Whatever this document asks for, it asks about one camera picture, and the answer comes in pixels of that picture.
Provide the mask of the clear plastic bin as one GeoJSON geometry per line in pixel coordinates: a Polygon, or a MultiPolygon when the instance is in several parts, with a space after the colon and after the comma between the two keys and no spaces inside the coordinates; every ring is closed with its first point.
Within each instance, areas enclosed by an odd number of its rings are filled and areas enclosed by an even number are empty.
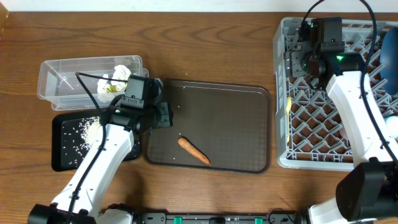
{"type": "Polygon", "coordinates": [[[81,80],[99,106],[107,107],[111,101],[103,103],[98,99],[97,82],[104,74],[112,78],[117,65],[125,65],[134,75],[149,77],[138,55],[46,60],[40,66],[37,96],[51,102],[55,111],[94,109],[92,100],[75,76],[76,72],[81,72],[96,76],[82,76],[81,80]]]}

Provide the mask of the yellow plastic spoon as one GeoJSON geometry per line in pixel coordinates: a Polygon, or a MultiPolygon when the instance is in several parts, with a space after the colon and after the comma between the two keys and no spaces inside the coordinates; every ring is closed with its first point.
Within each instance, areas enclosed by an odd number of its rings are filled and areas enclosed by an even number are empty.
{"type": "Polygon", "coordinates": [[[287,97],[287,105],[285,108],[285,114],[287,116],[287,136],[286,140],[287,142],[290,141],[290,110],[292,107],[292,98],[290,96],[287,97]]]}

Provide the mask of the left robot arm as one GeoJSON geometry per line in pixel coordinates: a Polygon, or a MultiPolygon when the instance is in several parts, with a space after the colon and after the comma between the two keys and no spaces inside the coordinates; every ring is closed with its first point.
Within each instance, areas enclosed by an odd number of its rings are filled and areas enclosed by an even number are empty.
{"type": "Polygon", "coordinates": [[[74,176],[49,206],[37,204],[28,223],[135,223],[139,218],[123,204],[100,212],[106,191],[134,138],[148,130],[172,125],[160,79],[130,75],[126,90],[99,109],[101,126],[74,176]]]}

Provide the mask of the orange carrot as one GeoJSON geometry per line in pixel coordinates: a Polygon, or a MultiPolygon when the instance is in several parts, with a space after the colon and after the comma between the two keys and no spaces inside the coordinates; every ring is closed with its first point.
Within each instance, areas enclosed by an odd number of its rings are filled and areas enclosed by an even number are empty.
{"type": "Polygon", "coordinates": [[[199,149],[197,149],[188,139],[181,137],[178,139],[178,145],[190,153],[195,158],[210,166],[211,162],[199,149]]]}

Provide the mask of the pink and white cup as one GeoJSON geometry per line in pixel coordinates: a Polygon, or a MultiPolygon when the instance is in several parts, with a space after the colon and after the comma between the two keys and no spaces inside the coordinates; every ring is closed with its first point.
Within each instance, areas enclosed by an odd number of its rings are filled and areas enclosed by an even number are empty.
{"type": "Polygon", "coordinates": [[[344,139],[346,139],[346,140],[349,139],[349,137],[348,137],[348,135],[347,135],[347,132],[346,132],[346,130],[345,130],[344,127],[342,127],[342,128],[339,130],[339,133],[340,133],[340,135],[341,135],[344,139]]]}

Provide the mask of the yellow green snack wrapper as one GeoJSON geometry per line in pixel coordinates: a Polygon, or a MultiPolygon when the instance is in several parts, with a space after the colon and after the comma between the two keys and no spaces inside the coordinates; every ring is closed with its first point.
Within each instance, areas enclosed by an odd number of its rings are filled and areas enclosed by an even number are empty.
{"type": "Polygon", "coordinates": [[[126,89],[126,85],[110,85],[106,88],[109,92],[111,93],[117,93],[117,92],[124,92],[126,89]]]}

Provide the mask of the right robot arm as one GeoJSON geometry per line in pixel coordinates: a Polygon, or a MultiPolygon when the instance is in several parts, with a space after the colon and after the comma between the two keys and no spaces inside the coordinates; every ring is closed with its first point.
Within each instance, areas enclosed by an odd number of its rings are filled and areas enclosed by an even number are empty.
{"type": "Polygon", "coordinates": [[[282,19],[273,39],[277,79],[278,163],[286,168],[337,169],[338,164],[288,161],[307,150],[335,156],[343,144],[331,142],[339,130],[349,141],[353,168],[326,202],[306,208],[296,223],[372,223],[397,216],[397,141],[373,95],[371,60],[377,22],[356,29],[350,41],[367,40],[363,53],[346,48],[340,17],[282,19]]]}

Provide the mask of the light blue cup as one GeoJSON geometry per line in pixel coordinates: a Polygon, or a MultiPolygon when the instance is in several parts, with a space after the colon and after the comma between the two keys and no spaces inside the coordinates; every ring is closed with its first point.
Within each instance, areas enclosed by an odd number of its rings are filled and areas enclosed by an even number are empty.
{"type": "Polygon", "coordinates": [[[394,139],[398,137],[398,116],[385,118],[386,126],[394,139]]]}

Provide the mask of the white tissue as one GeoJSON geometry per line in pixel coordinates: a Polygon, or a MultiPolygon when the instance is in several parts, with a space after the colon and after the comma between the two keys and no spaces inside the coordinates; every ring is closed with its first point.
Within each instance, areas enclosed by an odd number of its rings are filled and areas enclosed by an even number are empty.
{"type": "Polygon", "coordinates": [[[125,84],[127,87],[127,80],[131,75],[130,69],[128,69],[125,65],[117,65],[115,66],[115,71],[112,76],[112,81],[116,82],[116,85],[125,84]]]}

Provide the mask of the black bin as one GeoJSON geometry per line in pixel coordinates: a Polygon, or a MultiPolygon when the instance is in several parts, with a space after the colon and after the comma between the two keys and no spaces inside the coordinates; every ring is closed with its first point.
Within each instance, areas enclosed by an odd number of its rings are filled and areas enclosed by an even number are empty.
{"type": "Polygon", "coordinates": [[[96,110],[59,114],[52,120],[51,166],[56,172],[77,169],[100,128],[96,110]]]}

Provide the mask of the dark blue plate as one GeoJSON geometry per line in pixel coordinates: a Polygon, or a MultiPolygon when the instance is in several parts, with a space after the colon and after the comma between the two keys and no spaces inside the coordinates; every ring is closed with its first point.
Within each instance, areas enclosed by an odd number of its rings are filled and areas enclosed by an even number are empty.
{"type": "Polygon", "coordinates": [[[381,78],[387,80],[384,85],[389,95],[397,94],[397,27],[393,27],[385,34],[380,54],[380,63],[384,68],[380,72],[381,78]]]}

